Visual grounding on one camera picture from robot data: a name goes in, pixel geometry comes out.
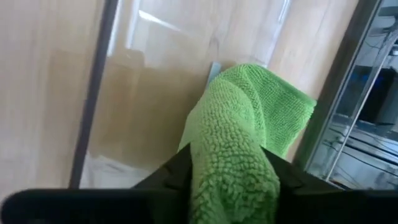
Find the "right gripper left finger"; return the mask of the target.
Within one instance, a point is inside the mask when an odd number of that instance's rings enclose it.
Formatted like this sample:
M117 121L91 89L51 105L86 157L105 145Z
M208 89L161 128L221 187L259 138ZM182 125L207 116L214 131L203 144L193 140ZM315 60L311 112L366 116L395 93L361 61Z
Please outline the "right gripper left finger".
M165 164L160 166L133 188L181 190L190 186L191 179L192 157L190 144L187 144Z

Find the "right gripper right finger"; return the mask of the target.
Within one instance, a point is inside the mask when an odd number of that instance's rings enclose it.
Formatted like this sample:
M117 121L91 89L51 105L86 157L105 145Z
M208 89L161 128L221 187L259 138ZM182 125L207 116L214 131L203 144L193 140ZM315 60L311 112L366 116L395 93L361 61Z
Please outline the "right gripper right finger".
M298 190L340 190L338 187L298 169L267 149L262 148L262 150L283 185Z

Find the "bright green microfiber towel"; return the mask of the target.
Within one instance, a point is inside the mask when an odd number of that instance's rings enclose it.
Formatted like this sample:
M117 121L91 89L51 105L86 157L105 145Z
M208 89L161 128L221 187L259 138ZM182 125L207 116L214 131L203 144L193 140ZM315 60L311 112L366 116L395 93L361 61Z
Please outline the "bright green microfiber towel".
M256 64L211 81L179 144L192 158L190 224L275 224L280 180L266 151L285 157L316 103Z

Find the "clear plastic bin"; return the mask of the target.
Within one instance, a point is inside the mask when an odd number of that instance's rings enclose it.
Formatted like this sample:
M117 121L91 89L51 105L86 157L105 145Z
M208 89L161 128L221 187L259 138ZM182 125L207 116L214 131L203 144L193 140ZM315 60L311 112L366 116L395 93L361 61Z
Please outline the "clear plastic bin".
M69 186L130 187L176 153L210 80L266 66L292 0L105 0Z

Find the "black aluminium table frame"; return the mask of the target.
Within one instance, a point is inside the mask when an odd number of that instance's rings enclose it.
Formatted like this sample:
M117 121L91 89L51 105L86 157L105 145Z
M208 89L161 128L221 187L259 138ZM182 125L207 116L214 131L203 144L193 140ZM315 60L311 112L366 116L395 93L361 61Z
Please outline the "black aluminium table frame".
M346 80L383 0L359 0L321 89L292 164L307 170L345 89Z

